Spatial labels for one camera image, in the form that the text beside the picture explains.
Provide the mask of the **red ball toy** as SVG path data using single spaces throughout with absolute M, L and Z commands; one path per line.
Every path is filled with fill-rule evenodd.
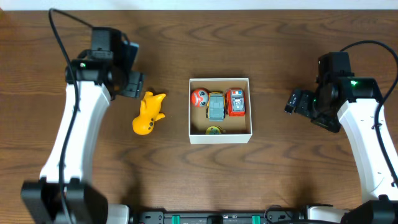
M 194 90 L 191 94 L 191 103 L 195 107 L 205 107 L 208 104 L 209 93 L 202 88 Z

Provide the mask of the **grey yellow toy car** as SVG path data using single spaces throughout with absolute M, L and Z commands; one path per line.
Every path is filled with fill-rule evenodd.
M 209 93 L 206 117 L 210 121 L 223 121 L 225 119 L 225 99 L 222 92 Z

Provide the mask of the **white cardboard box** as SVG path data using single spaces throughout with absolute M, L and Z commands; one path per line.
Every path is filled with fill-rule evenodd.
M 240 88 L 244 91 L 246 114 L 241 117 L 225 116 L 223 121 L 210 121 L 206 115 L 207 107 L 188 106 L 188 135 L 191 144 L 244 144 L 252 136 L 251 99 L 248 78 L 191 78 L 189 92 L 202 88 L 226 93 L 228 89 Z M 226 134 L 206 135 L 210 126 L 220 126 Z

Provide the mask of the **orange rubber dinosaur toy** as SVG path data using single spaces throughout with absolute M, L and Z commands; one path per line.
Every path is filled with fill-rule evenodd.
M 132 121 L 132 128 L 136 134 L 142 136 L 150 134 L 154 129 L 155 122 L 165 118 L 165 114 L 160 112 L 165 97 L 165 93 L 155 95 L 150 91 L 145 92 L 141 100 L 139 116 Z

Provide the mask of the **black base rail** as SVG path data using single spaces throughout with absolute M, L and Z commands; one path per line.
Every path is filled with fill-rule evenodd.
M 269 224 L 281 221 L 303 220 L 306 212 L 297 208 L 272 205 L 262 211 L 168 212 L 144 210 L 130 214 L 129 224 Z

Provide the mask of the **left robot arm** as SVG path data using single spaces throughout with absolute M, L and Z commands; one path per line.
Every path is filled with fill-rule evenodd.
M 116 96 L 139 98 L 144 74 L 131 68 L 139 45 L 110 27 L 93 27 L 91 47 L 65 69 L 66 102 L 57 138 L 37 181 L 21 198 L 35 223 L 129 223 L 127 205 L 110 204 L 91 183 L 102 119 Z

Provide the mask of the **red toy fire truck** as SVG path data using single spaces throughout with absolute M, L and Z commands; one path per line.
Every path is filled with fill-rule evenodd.
M 243 89 L 232 88 L 226 92 L 228 116 L 241 117 L 246 114 L 245 96 Z

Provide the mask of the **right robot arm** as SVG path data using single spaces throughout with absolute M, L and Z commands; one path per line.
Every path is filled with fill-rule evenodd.
M 361 183 L 362 205 L 342 210 L 309 205 L 307 223 L 397 223 L 397 153 L 373 78 L 351 71 L 346 52 L 329 52 L 318 59 L 315 91 L 294 90 L 285 112 L 297 113 L 330 132 L 343 129 L 349 139 Z

